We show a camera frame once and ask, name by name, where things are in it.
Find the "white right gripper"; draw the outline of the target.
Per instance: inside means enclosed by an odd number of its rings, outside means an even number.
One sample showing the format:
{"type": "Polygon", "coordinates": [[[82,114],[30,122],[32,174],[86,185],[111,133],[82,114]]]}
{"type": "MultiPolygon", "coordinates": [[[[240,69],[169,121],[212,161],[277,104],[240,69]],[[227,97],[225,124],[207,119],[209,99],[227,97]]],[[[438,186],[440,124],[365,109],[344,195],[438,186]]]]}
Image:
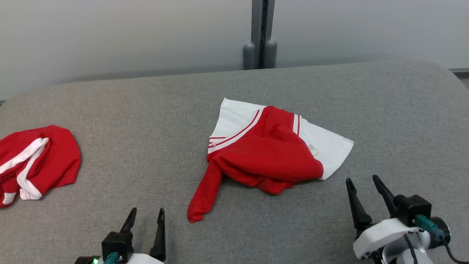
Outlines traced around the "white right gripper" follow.
{"type": "MultiPolygon", "coordinates": [[[[396,218],[398,209],[394,204],[394,195],[378,175],[373,175],[373,182],[385,202],[390,218],[396,218]]],[[[386,219],[370,227],[372,218],[362,207],[356,187],[350,178],[346,179],[346,188],[354,227],[357,231],[364,230],[353,243],[353,251],[357,259],[367,259],[372,252],[381,248],[384,254],[383,259],[397,257],[409,248],[404,235],[408,236],[411,246],[416,251],[421,251],[421,238],[417,227],[407,227],[399,219],[386,219]]]]}

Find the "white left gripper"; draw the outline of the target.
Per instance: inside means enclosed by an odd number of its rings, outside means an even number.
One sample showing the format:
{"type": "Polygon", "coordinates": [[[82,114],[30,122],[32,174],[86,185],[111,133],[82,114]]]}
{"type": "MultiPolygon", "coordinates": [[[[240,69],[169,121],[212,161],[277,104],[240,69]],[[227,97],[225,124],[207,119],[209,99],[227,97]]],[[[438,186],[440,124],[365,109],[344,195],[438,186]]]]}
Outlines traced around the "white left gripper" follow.
{"type": "MultiPolygon", "coordinates": [[[[132,208],[125,220],[120,233],[131,232],[136,220],[137,208],[132,208]]],[[[166,234],[165,234],[165,211],[160,208],[157,218],[157,232],[154,245],[150,249],[149,255],[134,253],[127,264],[164,264],[166,260],[166,234]]]]}

